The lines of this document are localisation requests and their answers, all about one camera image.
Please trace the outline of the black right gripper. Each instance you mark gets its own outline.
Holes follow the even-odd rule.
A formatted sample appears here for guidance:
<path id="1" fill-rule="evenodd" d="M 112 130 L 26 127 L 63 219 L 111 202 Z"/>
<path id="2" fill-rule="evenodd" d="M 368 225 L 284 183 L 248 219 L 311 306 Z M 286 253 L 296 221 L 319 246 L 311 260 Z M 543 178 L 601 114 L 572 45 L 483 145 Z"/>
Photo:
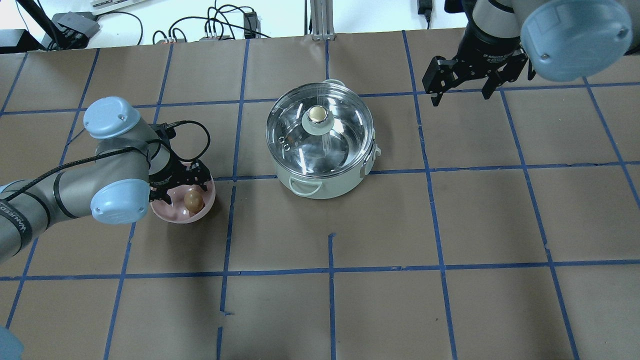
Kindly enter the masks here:
<path id="1" fill-rule="evenodd" d="M 432 105 L 438 107 L 450 89 L 462 82 L 486 79 L 481 93 L 489 100 L 503 84 L 518 80 L 528 60 L 518 36 L 499 38 L 467 27 L 453 58 L 435 55 L 430 60 L 422 85 Z"/>

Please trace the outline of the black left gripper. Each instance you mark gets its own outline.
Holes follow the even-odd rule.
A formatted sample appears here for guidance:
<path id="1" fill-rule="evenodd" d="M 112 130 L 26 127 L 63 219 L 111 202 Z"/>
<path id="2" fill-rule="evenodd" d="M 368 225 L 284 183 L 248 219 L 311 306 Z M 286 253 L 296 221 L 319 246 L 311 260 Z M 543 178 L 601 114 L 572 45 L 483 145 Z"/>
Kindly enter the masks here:
<path id="1" fill-rule="evenodd" d="M 168 191 L 183 185 L 197 185 L 202 192 L 210 190 L 210 169 L 200 160 L 193 162 L 170 161 L 158 173 L 149 177 L 150 202 L 162 201 L 172 205 Z"/>

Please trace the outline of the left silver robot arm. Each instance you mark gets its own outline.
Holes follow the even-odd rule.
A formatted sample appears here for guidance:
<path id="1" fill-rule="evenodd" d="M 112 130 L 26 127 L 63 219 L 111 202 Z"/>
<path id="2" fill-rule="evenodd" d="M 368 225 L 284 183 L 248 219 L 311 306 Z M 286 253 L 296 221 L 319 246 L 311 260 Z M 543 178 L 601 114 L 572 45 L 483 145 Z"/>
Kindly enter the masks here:
<path id="1" fill-rule="evenodd" d="M 124 98 L 107 96 L 87 108 L 83 125 L 98 140 L 94 156 L 2 185 L 2 261 L 58 223 L 92 216 L 103 224 L 131 224 L 146 216 L 150 203 L 176 205 L 170 192 L 180 186 L 211 193 L 201 155 L 184 159 L 170 146 L 180 121 L 149 124 Z"/>

